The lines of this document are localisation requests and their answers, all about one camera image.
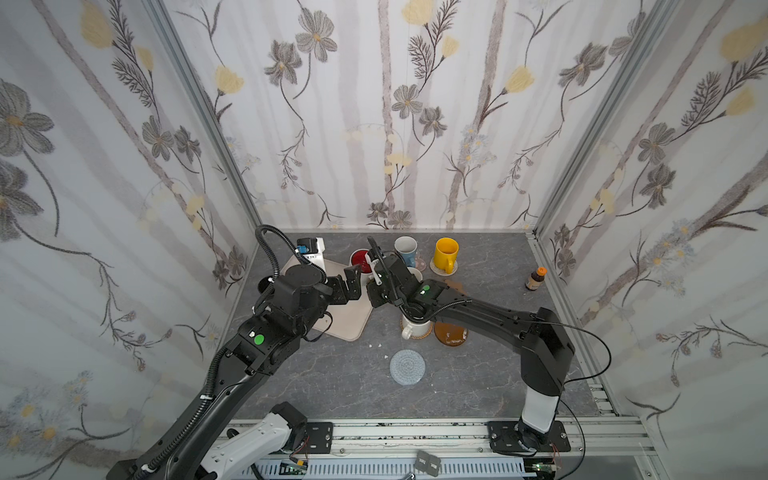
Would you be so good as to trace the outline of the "grey blue round coaster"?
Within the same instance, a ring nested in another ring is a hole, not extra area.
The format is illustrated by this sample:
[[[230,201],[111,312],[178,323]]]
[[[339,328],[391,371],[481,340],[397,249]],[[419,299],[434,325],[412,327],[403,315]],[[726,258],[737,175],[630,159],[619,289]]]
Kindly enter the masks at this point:
[[[390,361],[390,376],[401,386],[412,386],[421,381],[426,372],[426,362],[414,350],[400,350]]]

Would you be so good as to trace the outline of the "blue mug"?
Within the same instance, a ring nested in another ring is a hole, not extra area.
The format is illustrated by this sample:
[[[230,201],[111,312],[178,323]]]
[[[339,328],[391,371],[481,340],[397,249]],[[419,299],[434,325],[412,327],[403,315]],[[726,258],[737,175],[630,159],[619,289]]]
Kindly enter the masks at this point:
[[[400,236],[394,242],[395,250],[403,258],[407,267],[416,267],[416,252],[418,242],[411,236]]]

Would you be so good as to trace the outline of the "beige plastic tray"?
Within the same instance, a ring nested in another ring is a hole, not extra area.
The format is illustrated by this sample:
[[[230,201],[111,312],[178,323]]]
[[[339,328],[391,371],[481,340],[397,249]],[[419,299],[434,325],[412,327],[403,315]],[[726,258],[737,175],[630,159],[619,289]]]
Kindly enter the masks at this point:
[[[326,331],[326,335],[347,342],[359,339],[373,311],[366,286],[367,280],[361,279],[359,299],[350,300],[345,305],[330,305],[328,312],[332,318],[324,316],[319,319],[311,330],[311,337]]]

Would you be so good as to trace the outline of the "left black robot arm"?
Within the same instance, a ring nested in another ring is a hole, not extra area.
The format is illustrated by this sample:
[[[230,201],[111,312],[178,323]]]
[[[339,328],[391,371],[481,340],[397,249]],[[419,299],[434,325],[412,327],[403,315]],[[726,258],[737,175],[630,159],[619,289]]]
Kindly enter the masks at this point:
[[[253,315],[214,354],[201,391],[169,430],[136,459],[121,460],[110,479],[221,479],[225,462],[209,451],[248,397],[310,341],[331,305],[362,295],[361,269],[328,275],[308,260],[300,245],[271,225],[255,230],[272,267],[269,286]]]

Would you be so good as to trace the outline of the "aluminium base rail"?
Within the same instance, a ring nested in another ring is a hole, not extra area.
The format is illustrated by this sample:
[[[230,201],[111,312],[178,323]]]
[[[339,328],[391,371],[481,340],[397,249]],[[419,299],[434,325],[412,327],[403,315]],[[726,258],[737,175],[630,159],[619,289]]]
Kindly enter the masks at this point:
[[[553,422],[547,440],[526,448],[514,419],[335,419],[294,428],[280,415],[240,421],[171,457],[181,476],[213,479],[579,479],[601,467],[629,479],[665,479],[657,449],[633,417]]]

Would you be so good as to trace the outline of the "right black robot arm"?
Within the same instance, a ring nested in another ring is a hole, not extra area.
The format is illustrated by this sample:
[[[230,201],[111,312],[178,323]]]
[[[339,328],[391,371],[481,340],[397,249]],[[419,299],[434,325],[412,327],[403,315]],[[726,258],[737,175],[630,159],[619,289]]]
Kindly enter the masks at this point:
[[[471,298],[448,284],[420,281],[396,251],[382,250],[375,239],[367,256],[375,279],[367,285],[373,307],[397,307],[414,325],[446,318],[450,324],[502,343],[520,355],[520,375],[526,385],[522,413],[514,427],[518,449],[532,453],[548,440],[558,405],[568,382],[575,347],[568,329],[554,311],[516,311]]]

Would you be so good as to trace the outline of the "dark brown glossy round coaster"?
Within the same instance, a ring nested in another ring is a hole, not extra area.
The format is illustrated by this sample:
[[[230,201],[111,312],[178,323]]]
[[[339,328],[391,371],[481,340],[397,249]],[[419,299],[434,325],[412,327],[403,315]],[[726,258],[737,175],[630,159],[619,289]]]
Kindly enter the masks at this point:
[[[436,322],[434,325],[434,334],[438,341],[448,347],[458,347],[464,344],[468,337],[468,330],[464,327]]]

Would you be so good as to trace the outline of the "red interior white mug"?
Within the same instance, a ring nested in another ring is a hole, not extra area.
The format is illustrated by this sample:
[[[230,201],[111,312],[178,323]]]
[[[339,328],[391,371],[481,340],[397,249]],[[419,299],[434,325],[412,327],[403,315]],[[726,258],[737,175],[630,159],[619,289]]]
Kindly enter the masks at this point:
[[[362,275],[370,275],[372,273],[372,267],[368,257],[368,250],[355,250],[350,256],[350,265],[359,266]]]

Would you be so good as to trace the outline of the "white braided round coaster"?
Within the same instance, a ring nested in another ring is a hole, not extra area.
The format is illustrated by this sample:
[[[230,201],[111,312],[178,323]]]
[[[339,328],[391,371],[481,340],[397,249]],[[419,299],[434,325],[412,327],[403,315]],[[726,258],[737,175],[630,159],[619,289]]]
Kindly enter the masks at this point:
[[[452,269],[450,272],[446,272],[445,270],[443,270],[443,269],[441,269],[441,268],[438,268],[438,267],[435,265],[435,263],[434,263],[434,261],[433,261],[433,260],[430,260],[430,264],[429,264],[429,267],[430,267],[430,270],[431,270],[431,271],[432,271],[432,272],[433,272],[435,275],[438,275],[438,276],[441,276],[441,277],[449,277],[449,276],[452,276],[452,275],[454,275],[454,274],[455,274],[455,273],[458,271],[458,268],[459,268],[459,263],[458,263],[458,261],[457,261],[457,262],[454,262],[454,264],[453,264],[453,269]]]

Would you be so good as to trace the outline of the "small brown bottle orange cap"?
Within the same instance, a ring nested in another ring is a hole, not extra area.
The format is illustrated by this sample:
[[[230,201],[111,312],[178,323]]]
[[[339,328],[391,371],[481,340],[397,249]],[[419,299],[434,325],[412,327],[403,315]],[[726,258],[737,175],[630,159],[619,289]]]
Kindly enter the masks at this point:
[[[538,267],[528,277],[525,287],[530,291],[536,291],[544,283],[548,270],[545,267]]]

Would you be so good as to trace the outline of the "yellow mug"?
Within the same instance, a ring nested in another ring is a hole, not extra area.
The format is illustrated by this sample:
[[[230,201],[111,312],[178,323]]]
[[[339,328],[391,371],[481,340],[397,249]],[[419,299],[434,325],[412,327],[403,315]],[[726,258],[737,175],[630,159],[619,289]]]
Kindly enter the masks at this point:
[[[435,244],[432,260],[438,268],[450,272],[454,262],[457,262],[459,250],[459,243],[456,240],[448,237],[440,238]]]

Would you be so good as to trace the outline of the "brown paw print coaster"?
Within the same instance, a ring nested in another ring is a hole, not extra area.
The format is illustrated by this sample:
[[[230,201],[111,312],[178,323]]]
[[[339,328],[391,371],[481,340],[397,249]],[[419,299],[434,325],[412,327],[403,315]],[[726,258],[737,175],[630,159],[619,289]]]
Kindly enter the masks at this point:
[[[446,279],[446,280],[444,281],[444,283],[445,283],[446,285],[448,285],[450,288],[452,288],[452,289],[454,289],[454,290],[456,290],[456,291],[460,292],[462,295],[466,295],[466,291],[465,291],[465,289],[464,289],[464,287],[463,287],[463,284],[462,284],[462,283],[460,283],[460,282],[456,282],[456,281],[453,281],[453,280],[451,280],[451,279]]]

